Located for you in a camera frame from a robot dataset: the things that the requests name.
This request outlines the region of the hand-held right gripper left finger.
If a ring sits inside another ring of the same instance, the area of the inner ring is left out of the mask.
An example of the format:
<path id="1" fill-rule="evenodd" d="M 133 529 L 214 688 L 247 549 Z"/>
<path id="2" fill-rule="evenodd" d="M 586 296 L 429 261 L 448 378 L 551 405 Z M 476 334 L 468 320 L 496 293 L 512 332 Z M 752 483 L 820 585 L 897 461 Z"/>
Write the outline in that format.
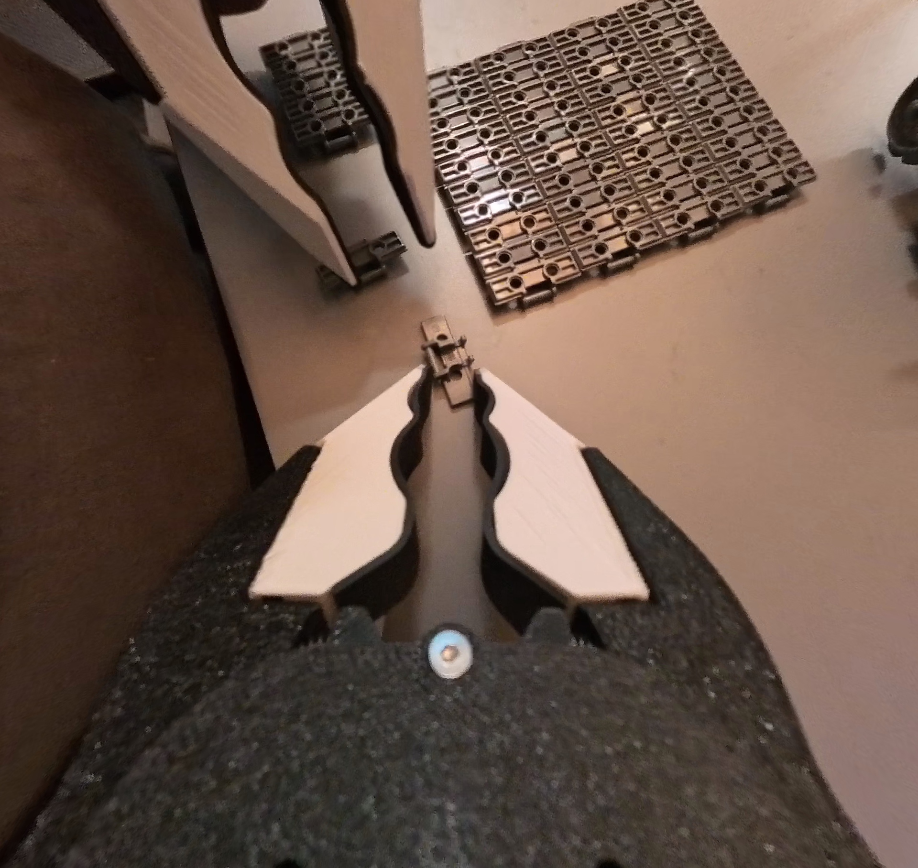
<path id="1" fill-rule="evenodd" d="M 254 601 L 385 618 L 419 570 L 407 480 L 422 458 L 432 375 L 416 367 L 310 446 L 311 464 L 248 587 Z"/>

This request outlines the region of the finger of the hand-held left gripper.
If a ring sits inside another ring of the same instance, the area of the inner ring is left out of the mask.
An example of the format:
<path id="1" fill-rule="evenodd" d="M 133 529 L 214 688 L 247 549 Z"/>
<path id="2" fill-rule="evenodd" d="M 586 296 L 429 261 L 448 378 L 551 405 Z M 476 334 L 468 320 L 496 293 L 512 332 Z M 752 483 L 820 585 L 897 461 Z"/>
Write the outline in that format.
<path id="1" fill-rule="evenodd" d="M 319 2 L 396 198 L 419 244 L 431 248 L 437 195 L 420 0 Z"/>
<path id="2" fill-rule="evenodd" d="M 287 162 L 273 111 L 225 47 L 205 0 L 97 0 L 160 94 L 164 114 L 313 258 L 357 279 L 322 202 Z"/>

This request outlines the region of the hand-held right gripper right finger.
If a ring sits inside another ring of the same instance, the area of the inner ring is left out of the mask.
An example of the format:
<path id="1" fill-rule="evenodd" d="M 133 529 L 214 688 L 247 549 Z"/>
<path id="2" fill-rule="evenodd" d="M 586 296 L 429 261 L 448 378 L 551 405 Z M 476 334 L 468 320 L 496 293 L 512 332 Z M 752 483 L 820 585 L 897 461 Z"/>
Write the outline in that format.
<path id="1" fill-rule="evenodd" d="M 544 609 L 644 603 L 651 590 L 594 473 L 588 448 L 490 370 L 475 374 L 488 475 L 481 576 L 514 629 Z"/>

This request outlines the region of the grey tread link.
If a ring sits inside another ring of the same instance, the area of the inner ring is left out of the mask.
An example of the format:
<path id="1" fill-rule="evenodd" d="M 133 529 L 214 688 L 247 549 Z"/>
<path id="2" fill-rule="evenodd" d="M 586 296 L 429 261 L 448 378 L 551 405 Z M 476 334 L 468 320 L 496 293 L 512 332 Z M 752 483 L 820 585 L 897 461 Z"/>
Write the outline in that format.
<path id="1" fill-rule="evenodd" d="M 467 336 L 453 334 L 445 315 L 423 319 L 419 328 L 426 363 L 451 409 L 473 403 L 475 359 L 468 350 Z"/>

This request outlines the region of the grey tread link segment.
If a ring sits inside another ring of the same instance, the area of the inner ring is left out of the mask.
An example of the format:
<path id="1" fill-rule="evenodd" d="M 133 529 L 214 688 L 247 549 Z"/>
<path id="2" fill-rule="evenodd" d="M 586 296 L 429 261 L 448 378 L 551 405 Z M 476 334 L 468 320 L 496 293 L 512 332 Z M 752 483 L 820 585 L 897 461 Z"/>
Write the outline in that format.
<path id="1" fill-rule="evenodd" d="M 394 231 L 374 239 L 364 239 L 347 249 L 355 283 L 350 284 L 324 265 L 316 268 L 317 283 L 326 292 L 359 290 L 383 280 L 390 269 L 405 255 L 407 246 Z"/>

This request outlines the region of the large grey tread link mat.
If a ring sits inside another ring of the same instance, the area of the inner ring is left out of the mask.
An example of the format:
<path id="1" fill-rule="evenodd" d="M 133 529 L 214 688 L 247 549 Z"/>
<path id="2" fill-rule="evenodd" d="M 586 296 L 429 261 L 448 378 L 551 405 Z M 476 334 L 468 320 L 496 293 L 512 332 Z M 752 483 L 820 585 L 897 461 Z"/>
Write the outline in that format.
<path id="1" fill-rule="evenodd" d="M 497 309 L 703 240 L 817 177 L 696 0 L 637 0 L 428 80 L 438 191 Z"/>

